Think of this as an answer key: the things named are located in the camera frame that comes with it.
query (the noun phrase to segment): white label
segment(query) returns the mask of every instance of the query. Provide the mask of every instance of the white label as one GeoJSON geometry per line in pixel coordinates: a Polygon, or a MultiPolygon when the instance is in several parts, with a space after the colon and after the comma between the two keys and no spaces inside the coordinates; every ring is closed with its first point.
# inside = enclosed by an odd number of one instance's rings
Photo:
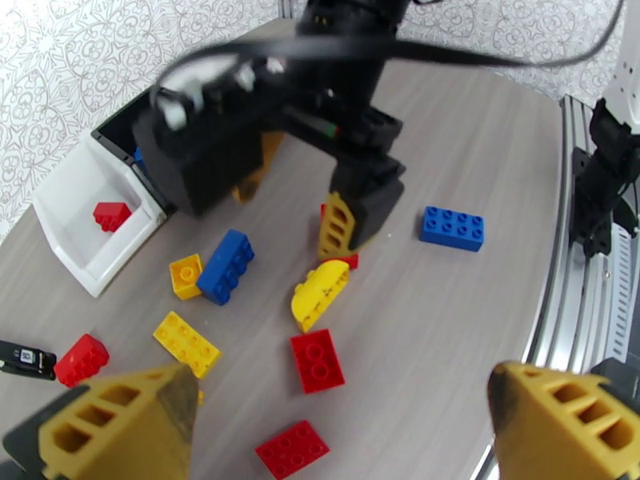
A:
{"type": "Polygon", "coordinates": [[[35,353],[31,350],[20,350],[20,362],[35,363],[35,353]]]}

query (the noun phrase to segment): gray table surface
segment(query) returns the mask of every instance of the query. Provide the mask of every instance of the gray table surface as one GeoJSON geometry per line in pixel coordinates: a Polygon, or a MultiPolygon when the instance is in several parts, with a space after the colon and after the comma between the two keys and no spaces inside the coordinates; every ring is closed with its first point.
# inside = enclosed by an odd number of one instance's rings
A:
{"type": "MultiPolygon", "coordinates": [[[[258,34],[285,31],[274,21],[258,34]]],[[[301,478],[468,478],[491,437],[488,374],[522,356],[546,284],[559,108],[486,70],[407,62],[388,64],[374,102],[406,123],[393,148],[406,192],[316,325],[331,330],[344,387],[305,396],[290,352],[291,295],[317,265],[334,165],[291,137],[255,201],[229,198],[201,221],[176,214],[100,299],[56,259],[29,209],[0,247],[0,338],[62,356],[92,333],[111,353],[102,374],[116,374],[171,362],[152,333],[178,312],[224,353],[201,384],[192,478],[268,478],[253,448],[302,419],[332,452],[301,478]],[[482,215],[484,247],[420,242],[427,205],[482,215]],[[256,253],[229,304],[179,301],[169,262],[208,259],[229,228],[256,253]]],[[[64,389],[0,374],[0,434],[64,389]]]]}

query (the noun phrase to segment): blue 2x4 brick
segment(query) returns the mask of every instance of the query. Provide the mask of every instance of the blue 2x4 brick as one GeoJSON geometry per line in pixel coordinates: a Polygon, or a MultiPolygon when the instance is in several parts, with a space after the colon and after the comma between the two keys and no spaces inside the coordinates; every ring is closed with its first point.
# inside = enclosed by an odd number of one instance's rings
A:
{"type": "Polygon", "coordinates": [[[485,241],[485,223],[482,217],[428,206],[420,240],[478,252],[485,241]]]}
{"type": "Polygon", "coordinates": [[[255,257],[249,239],[244,233],[229,230],[206,264],[196,285],[205,298],[224,306],[238,279],[246,272],[246,265],[255,257]]]}

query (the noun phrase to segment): wall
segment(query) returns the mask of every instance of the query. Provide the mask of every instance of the wall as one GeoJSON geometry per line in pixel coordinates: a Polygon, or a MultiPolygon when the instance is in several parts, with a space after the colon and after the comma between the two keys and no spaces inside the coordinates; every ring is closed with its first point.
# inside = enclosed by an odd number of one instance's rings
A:
{"type": "MultiPolygon", "coordinates": [[[[617,0],[445,0],[412,6],[401,36],[535,60],[576,54],[599,36],[617,0]]],[[[294,0],[299,17],[306,0],[294,0]]],[[[610,80],[622,22],[603,52],[556,70],[496,70],[552,98],[572,94],[593,105],[610,80]]]]}
{"type": "Polygon", "coordinates": [[[277,15],[277,0],[0,0],[0,242],[84,129],[187,48],[277,15]]]}

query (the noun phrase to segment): red lego brick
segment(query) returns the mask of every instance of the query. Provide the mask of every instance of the red lego brick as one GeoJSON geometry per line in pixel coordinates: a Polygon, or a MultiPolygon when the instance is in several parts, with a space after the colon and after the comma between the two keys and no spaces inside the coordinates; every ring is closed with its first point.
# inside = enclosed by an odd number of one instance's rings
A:
{"type": "MultiPolygon", "coordinates": [[[[320,218],[325,217],[325,210],[326,210],[326,205],[323,203],[320,205],[320,218]]],[[[350,270],[354,270],[358,268],[358,264],[360,263],[360,253],[358,252],[350,257],[328,258],[328,259],[325,259],[323,262],[326,262],[326,261],[343,261],[349,264],[350,270]]]]}
{"type": "Polygon", "coordinates": [[[115,232],[130,216],[131,210],[126,203],[100,202],[94,210],[94,219],[103,232],[115,232]]]}
{"type": "Polygon", "coordinates": [[[330,452],[308,421],[292,428],[255,449],[276,480],[302,470],[330,452]]]}
{"type": "Polygon", "coordinates": [[[346,383],[329,330],[292,337],[291,348],[305,394],[346,383]]]}
{"type": "Polygon", "coordinates": [[[109,352],[99,340],[84,334],[55,364],[58,380],[67,387],[76,387],[78,382],[96,375],[109,361],[109,352]]]}

